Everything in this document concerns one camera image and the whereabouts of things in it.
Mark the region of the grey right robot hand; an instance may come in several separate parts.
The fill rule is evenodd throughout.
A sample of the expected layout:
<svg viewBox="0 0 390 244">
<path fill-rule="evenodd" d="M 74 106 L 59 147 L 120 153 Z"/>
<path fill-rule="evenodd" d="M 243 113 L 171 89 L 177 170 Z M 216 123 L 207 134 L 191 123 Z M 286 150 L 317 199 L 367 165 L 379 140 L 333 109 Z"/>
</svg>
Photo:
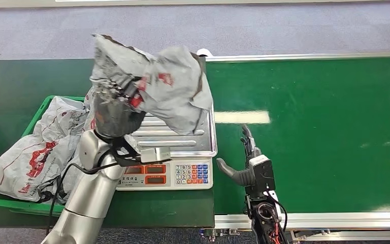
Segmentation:
<svg viewBox="0 0 390 244">
<path fill-rule="evenodd" d="M 255 184 L 253 167 L 249 161 L 261 155 L 261 150 L 256 146 L 255 139 L 252 136 L 250 128 L 246 124 L 241 124 L 243 137 L 240 141 L 243 143 L 245 152 L 245 169 L 237 171 L 229 166 L 224 159 L 217 158 L 216 164 L 221 172 L 228 176 L 234 183 L 240 186 L 251 186 Z"/>
</svg>

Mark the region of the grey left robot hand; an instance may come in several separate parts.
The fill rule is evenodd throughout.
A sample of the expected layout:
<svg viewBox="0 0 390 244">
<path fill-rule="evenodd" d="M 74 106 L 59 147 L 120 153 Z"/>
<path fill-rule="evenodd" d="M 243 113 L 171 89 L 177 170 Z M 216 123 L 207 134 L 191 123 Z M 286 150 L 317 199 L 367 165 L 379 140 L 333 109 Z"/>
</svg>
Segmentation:
<svg viewBox="0 0 390 244">
<path fill-rule="evenodd" d="M 113 82 L 99 82 L 92 86 L 93 112 L 96 131 L 109 138 L 119 138 L 136 131 L 146 112 L 129 104 L 125 90 Z"/>
</svg>

